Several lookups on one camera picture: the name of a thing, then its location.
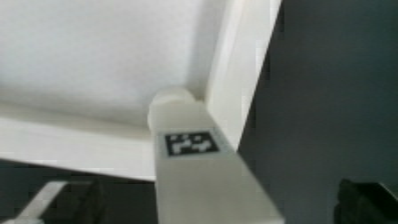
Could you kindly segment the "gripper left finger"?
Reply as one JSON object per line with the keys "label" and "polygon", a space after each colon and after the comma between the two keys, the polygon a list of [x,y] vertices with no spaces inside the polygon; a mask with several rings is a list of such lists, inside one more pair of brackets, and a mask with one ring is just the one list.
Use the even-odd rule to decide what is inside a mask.
{"label": "gripper left finger", "polygon": [[50,181],[11,224],[103,224],[105,210],[98,181]]}

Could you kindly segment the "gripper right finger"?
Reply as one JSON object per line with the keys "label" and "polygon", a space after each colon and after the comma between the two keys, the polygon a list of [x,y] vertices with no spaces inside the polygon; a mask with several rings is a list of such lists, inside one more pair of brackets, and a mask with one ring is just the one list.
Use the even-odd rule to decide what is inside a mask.
{"label": "gripper right finger", "polygon": [[341,180],[334,224],[398,224],[398,194],[380,182]]}

